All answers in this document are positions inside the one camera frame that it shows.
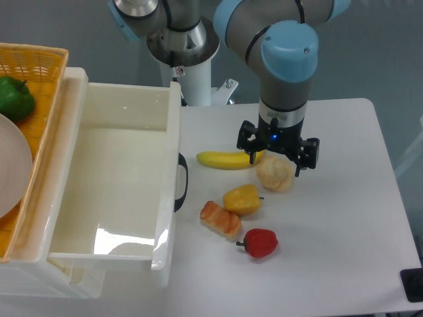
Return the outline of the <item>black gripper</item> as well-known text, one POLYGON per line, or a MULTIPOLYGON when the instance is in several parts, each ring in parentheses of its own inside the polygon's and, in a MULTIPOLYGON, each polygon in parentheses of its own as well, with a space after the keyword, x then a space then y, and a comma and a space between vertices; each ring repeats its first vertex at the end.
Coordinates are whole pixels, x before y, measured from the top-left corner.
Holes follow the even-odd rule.
POLYGON ((249 156, 254 164, 256 154, 263 150, 287 155, 295 163, 295 177, 302 170, 315 169, 319 159, 320 139, 301 138, 303 120, 291 127, 277 127, 272 130, 269 123, 258 117, 258 127, 245 120, 239 129, 237 148, 249 156))

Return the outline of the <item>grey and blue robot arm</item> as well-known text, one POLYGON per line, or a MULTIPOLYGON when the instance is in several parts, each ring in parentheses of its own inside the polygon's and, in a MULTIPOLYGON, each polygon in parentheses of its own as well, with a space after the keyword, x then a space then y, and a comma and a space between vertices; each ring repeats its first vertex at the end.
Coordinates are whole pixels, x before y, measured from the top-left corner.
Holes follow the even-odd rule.
POLYGON ((108 9, 128 40, 145 38, 162 83, 176 82, 185 106, 209 106, 211 62, 224 45, 260 80, 258 123, 243 122, 237 147, 251 160, 262 150, 285 155, 297 171, 314 169, 317 138, 301 130, 319 39, 314 26, 343 13, 348 1, 222 1, 212 19, 199 1, 109 1, 108 9))

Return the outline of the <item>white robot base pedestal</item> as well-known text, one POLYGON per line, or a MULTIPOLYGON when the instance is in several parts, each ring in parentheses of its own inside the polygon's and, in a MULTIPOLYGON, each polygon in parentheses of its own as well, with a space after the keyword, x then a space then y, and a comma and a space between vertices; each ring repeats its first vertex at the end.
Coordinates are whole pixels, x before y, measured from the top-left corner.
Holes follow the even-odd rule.
POLYGON ((219 46, 212 22, 204 17, 190 30, 163 28, 147 37, 147 47, 159 64, 163 86, 178 82, 189 106, 212 103, 212 59, 219 46))

